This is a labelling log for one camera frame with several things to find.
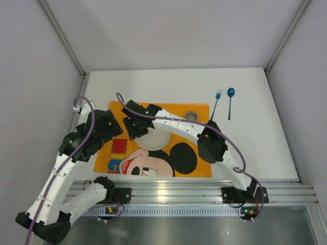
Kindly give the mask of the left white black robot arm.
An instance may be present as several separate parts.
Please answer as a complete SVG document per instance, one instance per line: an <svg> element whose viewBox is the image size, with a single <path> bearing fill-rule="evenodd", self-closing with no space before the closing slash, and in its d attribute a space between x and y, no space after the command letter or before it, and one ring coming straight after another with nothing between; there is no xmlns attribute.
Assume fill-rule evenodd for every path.
<svg viewBox="0 0 327 245"><path fill-rule="evenodd" d="M90 112L86 122L64 137L41 193L27 211L17 215L15 221L41 239L59 244L87 210L102 201L110 203L115 196L115 183L107 177L97 177L70 201L66 202L65 198L90 157L122 132L110 110Z"/></svg>

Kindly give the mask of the white round plate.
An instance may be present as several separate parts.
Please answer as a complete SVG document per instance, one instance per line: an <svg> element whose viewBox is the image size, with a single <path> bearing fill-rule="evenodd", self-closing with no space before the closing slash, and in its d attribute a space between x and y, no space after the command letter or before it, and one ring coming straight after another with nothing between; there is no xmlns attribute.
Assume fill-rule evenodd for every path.
<svg viewBox="0 0 327 245"><path fill-rule="evenodd" d="M166 147L170 141L171 133L165 130L149 128L149 132L134 141L145 150L157 151Z"/></svg>

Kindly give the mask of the small metal cup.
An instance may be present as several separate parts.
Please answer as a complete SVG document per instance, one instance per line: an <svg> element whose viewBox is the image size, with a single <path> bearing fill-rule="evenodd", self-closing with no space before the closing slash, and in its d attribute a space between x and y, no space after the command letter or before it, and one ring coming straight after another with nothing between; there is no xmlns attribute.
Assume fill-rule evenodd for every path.
<svg viewBox="0 0 327 245"><path fill-rule="evenodd" d="M185 114L185 119L190 120L190 121L197 121L199 118L198 113L195 111L188 111Z"/></svg>

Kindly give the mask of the orange Mickey Mouse placemat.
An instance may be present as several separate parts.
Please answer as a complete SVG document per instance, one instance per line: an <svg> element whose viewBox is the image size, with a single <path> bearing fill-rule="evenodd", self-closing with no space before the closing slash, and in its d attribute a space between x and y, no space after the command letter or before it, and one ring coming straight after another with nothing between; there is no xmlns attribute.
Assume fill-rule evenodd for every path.
<svg viewBox="0 0 327 245"><path fill-rule="evenodd" d="M94 171L107 174L148 177L210 178L212 167L198 156L197 145L171 133L166 147L157 151L140 148L130 140L123 124L122 105L112 101L108 108L116 117L123 133L104 144L98 151Z"/></svg>

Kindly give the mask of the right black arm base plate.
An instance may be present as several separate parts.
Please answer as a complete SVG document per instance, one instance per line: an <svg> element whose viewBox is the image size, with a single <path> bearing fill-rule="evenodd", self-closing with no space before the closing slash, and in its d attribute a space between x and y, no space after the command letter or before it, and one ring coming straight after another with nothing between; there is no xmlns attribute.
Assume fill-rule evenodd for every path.
<svg viewBox="0 0 327 245"><path fill-rule="evenodd" d="M269 203L265 187L263 187L263 192L259 187L254 192L243 191L234 187L223 187L221 191L224 204L255 204L256 201L264 204Z"/></svg>

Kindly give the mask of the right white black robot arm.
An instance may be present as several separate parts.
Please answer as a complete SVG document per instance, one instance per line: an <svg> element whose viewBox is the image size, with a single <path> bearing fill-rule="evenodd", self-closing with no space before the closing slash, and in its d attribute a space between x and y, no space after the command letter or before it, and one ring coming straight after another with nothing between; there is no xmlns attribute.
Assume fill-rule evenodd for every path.
<svg viewBox="0 0 327 245"><path fill-rule="evenodd" d="M220 131L214 121L203 123L187 120L154 104L145 108L133 100L119 102L127 116L124 124L132 140L146 135L149 128L173 133L196 144L202 160L221 165L236 192L253 198L258 189L263 191L259 181L246 172L245 157L240 149Z"/></svg>

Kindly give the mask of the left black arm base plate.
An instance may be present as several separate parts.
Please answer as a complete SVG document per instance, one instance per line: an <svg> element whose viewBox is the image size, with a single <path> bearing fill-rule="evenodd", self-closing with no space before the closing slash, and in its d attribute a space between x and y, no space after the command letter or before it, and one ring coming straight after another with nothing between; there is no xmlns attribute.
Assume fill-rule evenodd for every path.
<svg viewBox="0 0 327 245"><path fill-rule="evenodd" d="M106 194L104 200L99 204L129 204L131 200L131 188L113 188Z"/></svg>

